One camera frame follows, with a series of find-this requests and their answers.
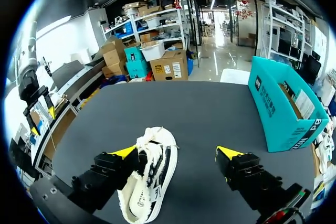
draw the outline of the ceiling light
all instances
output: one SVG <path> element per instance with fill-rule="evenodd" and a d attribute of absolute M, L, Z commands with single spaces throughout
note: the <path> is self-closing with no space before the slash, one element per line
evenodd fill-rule
<path fill-rule="evenodd" d="M 212 10 L 212 8 L 214 7 L 214 4 L 215 4 L 215 0 L 212 0 L 210 10 Z"/>

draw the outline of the dark gray table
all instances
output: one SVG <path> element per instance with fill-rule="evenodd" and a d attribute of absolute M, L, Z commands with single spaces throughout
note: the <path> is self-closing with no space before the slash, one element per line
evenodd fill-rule
<path fill-rule="evenodd" d="M 214 82 L 128 83 L 103 88 L 79 112 L 57 147 L 52 165 L 68 185 L 102 151 L 129 147 L 146 127 L 164 126 L 179 157 L 159 216 L 153 223 L 254 223 L 259 217 L 231 191 L 215 164 L 217 145 L 253 152 L 264 168 L 313 190 L 311 148 L 268 153 L 260 117 L 247 86 Z M 310 211 L 311 198 L 303 209 Z M 94 215 L 126 223 L 115 193 Z"/>

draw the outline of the teal cardboard box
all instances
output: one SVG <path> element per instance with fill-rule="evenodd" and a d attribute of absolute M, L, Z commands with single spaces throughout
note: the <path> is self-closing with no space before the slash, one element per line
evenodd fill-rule
<path fill-rule="evenodd" d="M 131 79 L 143 78 L 151 70 L 148 62 L 145 59 L 126 62 L 126 67 Z"/>
<path fill-rule="evenodd" d="M 140 43 L 134 43 L 126 47 L 124 48 L 124 51 L 128 62 L 144 59 L 144 56 L 140 50 Z"/>
<path fill-rule="evenodd" d="M 328 123 L 328 115 L 316 95 L 289 65 L 254 56 L 248 87 L 259 111 L 269 152 L 306 147 Z M 301 119 L 290 104 L 290 97 L 301 112 Z"/>

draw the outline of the sneaker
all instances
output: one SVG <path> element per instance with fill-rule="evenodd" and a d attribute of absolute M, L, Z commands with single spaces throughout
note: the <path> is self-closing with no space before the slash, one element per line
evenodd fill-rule
<path fill-rule="evenodd" d="M 147 128 L 137 139 L 139 169 L 122 190 L 118 190 L 120 208 L 131 224 L 153 221 L 159 214 L 164 194 L 177 164 L 175 138 L 163 127 Z"/>
<path fill-rule="evenodd" d="M 332 159 L 332 151 L 335 149 L 333 139 L 325 134 L 319 146 L 315 149 L 315 153 L 320 160 L 319 169 L 322 174 L 326 173 L 328 162 Z"/>

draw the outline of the mechanical arm mount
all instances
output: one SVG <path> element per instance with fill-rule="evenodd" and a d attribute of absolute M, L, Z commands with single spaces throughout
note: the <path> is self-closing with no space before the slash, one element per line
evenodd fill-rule
<path fill-rule="evenodd" d="M 231 190 L 238 190 L 250 208 L 259 211 L 261 216 L 257 223 L 302 223 L 299 208 L 310 191 L 302 190 L 298 184 L 284 190 L 281 178 L 265 171 L 259 161 L 252 153 L 217 148 L 216 163 L 220 171 Z M 122 190 L 128 177 L 138 168 L 135 146 L 114 153 L 103 152 L 95 157 L 88 171 L 72 177 L 72 187 L 53 176 L 34 182 L 30 193 L 51 224 L 108 223 L 92 214 L 103 208 L 115 190 Z"/>
<path fill-rule="evenodd" d="M 45 86 L 40 87 L 38 84 L 36 76 L 38 65 L 36 59 L 36 33 L 36 22 L 32 22 L 31 25 L 25 27 L 23 30 L 22 43 L 19 49 L 20 54 L 18 62 L 15 62 L 15 64 L 18 65 L 17 80 L 19 95 L 21 100 L 27 103 L 24 115 L 28 121 L 30 130 L 36 135 L 40 135 L 40 132 L 30 115 L 30 110 L 42 95 L 44 96 L 49 113 L 53 119 L 55 119 L 55 108 L 49 96 L 48 88 Z"/>

